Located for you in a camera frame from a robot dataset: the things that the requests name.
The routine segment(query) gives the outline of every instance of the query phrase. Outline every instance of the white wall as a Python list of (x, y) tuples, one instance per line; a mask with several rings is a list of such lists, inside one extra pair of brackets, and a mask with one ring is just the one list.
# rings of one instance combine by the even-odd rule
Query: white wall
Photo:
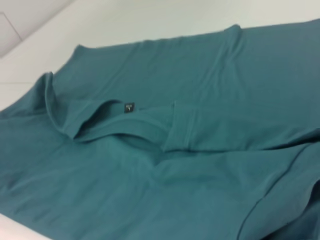
[(0, 0), (0, 57), (72, 0)]

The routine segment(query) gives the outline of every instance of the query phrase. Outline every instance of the white surface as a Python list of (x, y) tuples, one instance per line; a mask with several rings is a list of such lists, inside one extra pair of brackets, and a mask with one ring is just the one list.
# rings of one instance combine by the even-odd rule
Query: white surface
[(0, 57), (71, 1), (73, 0), (0, 0), (0, 13), (5, 14), (7, 22), (3, 25), (3, 20), (0, 19)]
[(49, 240), (49, 238), (0, 215), (0, 240)]
[(0, 12), (25, 39), (71, 0), (0, 0)]
[(0, 12), (0, 58), (8, 49), (19, 44), (21, 39), (3, 12)]
[(0, 59), (0, 109), (43, 72), (58, 70), (78, 44), (98, 47), (213, 32), (236, 23), (253, 27), (317, 18), (319, 0), (77, 0)]

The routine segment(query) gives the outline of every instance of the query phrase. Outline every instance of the teal fabric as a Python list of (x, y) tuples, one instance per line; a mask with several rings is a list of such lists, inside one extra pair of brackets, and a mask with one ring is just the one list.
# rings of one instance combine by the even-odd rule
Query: teal fabric
[(54, 240), (316, 239), (319, 44), (315, 20), (78, 46), (0, 112), (0, 213)]

